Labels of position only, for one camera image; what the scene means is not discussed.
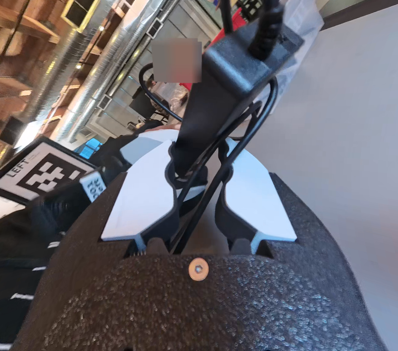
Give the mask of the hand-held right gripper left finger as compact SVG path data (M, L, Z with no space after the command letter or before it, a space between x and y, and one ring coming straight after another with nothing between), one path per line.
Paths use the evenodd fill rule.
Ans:
M102 241L169 241L180 219L174 165L130 167L101 235Z

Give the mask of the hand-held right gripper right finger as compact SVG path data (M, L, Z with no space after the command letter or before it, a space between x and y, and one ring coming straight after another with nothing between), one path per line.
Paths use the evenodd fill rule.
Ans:
M252 254L262 241L297 240L269 171L246 149L236 157L222 180L215 223L230 249L236 240L245 239Z

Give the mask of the metal ventilation duct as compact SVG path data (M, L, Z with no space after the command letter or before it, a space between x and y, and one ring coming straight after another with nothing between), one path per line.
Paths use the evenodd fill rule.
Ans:
M134 0L51 135L72 142L167 0Z
M20 118L28 122L46 119L51 106L57 101L62 88L72 76L79 59L115 1L99 0L93 14L89 17L87 25L81 32L71 28L61 36L49 59L49 64L43 72L38 86L32 92Z

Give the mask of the blue plastic bin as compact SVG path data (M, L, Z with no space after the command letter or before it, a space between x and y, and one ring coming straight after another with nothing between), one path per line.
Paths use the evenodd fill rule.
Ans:
M84 159L89 159L103 144L96 138L91 138L87 142L77 147L74 152Z

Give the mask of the black white sign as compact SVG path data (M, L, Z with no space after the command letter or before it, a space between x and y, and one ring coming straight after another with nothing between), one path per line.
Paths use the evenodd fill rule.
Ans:
M39 137L18 152L0 170L0 196L20 205L96 170L72 150Z

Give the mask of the black seven-port usb hub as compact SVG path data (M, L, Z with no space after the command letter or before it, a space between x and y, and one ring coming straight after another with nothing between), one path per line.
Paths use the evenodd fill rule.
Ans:
M220 0L225 36L202 55L202 80L192 85L174 148L176 173L185 175L301 48L283 24L279 0L261 0L256 20L233 30L230 0Z

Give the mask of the clear plastic box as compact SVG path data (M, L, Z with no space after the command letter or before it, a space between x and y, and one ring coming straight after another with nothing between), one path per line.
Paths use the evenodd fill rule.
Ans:
M278 95L271 110L273 114L282 96L289 89L290 83L301 66L318 36L324 21L317 9L316 0L280 0L285 6L283 23L300 36L304 42L299 50L277 73Z

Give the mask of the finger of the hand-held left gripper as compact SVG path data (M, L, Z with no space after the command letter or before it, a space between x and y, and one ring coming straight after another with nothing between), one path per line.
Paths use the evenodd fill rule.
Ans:
M131 167L167 167L174 164L173 148L179 130L151 130L138 135L120 149Z
M177 200L178 200L178 198L179 198L179 196L181 194L182 189L183 189L182 185L178 185L177 188L176 188L176 198L177 198ZM188 190L183 202L189 201L191 199L196 198L199 195L202 195L205 192L205 190L206 190L206 185L192 186Z

